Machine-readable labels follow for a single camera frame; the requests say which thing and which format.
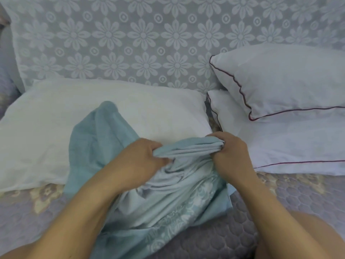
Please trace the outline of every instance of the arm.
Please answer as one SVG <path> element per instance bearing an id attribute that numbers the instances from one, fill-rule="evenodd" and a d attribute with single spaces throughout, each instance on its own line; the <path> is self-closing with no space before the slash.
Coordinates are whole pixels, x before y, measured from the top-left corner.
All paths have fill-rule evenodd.
<path id="1" fill-rule="evenodd" d="M 321 245 L 261 183 L 245 142 L 229 133 L 217 132 L 212 136 L 225 141 L 224 148 L 213 156 L 218 173 L 239 191 L 271 256 L 276 259 L 330 259 Z"/>
<path id="2" fill-rule="evenodd" d="M 92 177 L 35 243 L 0 259 L 87 259 L 113 200 L 147 182 L 169 160 L 155 158 L 161 144 L 139 139 Z"/>

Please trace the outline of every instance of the bed sheet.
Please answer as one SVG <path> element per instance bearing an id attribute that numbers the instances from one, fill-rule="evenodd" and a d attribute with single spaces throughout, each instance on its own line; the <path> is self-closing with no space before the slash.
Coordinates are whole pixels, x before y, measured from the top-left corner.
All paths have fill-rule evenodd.
<path id="1" fill-rule="evenodd" d="M 218 130 L 213 119 L 210 124 Z M 345 239 L 345 176 L 258 176 L 287 209 L 322 218 Z M 188 228 L 149 258 L 251 258 L 257 231 L 238 192 L 231 195 L 231 201 L 234 207 L 226 215 Z M 62 185 L 0 193 L 0 255 L 35 240 L 66 202 Z"/>

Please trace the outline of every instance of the hand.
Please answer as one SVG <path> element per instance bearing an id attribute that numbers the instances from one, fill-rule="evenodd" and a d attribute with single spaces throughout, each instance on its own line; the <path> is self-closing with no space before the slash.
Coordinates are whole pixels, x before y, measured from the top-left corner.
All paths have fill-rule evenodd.
<path id="1" fill-rule="evenodd" d="M 162 144 L 148 139 L 138 139 L 100 170 L 90 181 L 102 189 L 104 195 L 117 195 L 146 183 L 163 166 L 168 158 L 152 155 Z"/>
<path id="2" fill-rule="evenodd" d="M 214 153 L 212 158 L 219 175 L 227 183 L 237 188 L 248 180 L 257 179 L 245 142 L 226 132 L 216 132 L 208 136 L 215 136 L 225 142 L 223 149 Z"/>

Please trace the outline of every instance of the leg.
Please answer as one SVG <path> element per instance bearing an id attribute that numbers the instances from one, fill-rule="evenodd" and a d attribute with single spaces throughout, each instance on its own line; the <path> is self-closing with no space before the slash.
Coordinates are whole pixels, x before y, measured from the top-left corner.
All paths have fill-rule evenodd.
<path id="1" fill-rule="evenodd" d="M 333 259 L 345 258 L 345 243 L 336 231 L 316 216 L 292 211 L 291 215 L 330 254 Z M 255 259 L 274 259 L 261 240 L 255 252 Z"/>

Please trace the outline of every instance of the person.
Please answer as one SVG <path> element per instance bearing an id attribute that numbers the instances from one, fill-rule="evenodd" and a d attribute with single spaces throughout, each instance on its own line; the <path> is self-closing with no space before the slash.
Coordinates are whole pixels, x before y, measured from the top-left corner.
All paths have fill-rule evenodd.
<path id="1" fill-rule="evenodd" d="M 259 180 L 247 145 L 236 136 L 211 134 L 225 141 L 212 155 L 219 175 L 242 196 L 259 231 L 255 259 L 342 259 L 345 243 L 317 217 L 288 212 Z M 147 182 L 170 160 L 153 157 L 158 142 L 139 139 L 93 176 L 42 237 L 0 259 L 87 259 L 113 200 Z"/>

